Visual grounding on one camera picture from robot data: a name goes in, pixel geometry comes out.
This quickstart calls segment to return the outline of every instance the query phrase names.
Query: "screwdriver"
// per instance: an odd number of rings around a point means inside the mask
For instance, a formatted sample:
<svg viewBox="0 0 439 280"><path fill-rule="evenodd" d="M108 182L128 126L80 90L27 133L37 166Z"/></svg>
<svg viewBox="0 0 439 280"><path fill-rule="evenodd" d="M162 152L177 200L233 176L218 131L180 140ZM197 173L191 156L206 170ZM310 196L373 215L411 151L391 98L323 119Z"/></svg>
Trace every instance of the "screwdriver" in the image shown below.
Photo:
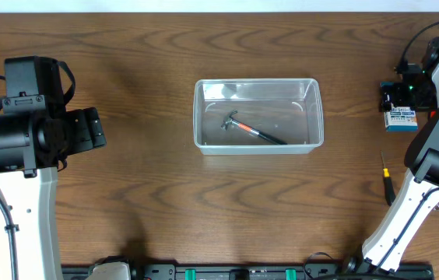
<svg viewBox="0 0 439 280"><path fill-rule="evenodd" d="M392 202L396 198L396 194L394 193L394 188L392 187L392 180L391 180L391 176L389 175L389 169L385 167L384 153L382 151L381 151L381 158L382 158L382 170L384 171L385 201L388 203L389 206L391 206Z"/></svg>

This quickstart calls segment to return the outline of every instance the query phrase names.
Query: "plastic container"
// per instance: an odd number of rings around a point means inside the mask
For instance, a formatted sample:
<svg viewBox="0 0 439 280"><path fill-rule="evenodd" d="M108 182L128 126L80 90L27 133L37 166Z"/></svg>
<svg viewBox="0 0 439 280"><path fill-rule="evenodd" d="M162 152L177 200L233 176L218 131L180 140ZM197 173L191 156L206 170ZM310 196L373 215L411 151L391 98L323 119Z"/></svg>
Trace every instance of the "plastic container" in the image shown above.
<svg viewBox="0 0 439 280"><path fill-rule="evenodd" d="M273 145L228 114L288 145ZM205 155L306 154L323 143L323 110L314 79L214 79L195 84L194 141Z"/></svg>

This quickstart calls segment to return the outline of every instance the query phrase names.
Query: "green tape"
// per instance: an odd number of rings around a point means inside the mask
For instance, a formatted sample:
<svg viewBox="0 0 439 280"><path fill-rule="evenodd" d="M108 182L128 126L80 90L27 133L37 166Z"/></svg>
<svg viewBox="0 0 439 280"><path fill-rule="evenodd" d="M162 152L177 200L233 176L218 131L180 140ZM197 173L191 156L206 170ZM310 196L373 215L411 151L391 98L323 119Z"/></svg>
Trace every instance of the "green tape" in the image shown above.
<svg viewBox="0 0 439 280"><path fill-rule="evenodd" d="M286 269L285 276L287 280L297 280L297 274L295 269Z"/></svg>
<svg viewBox="0 0 439 280"><path fill-rule="evenodd" d="M185 269L185 280L195 280L195 269Z"/></svg>

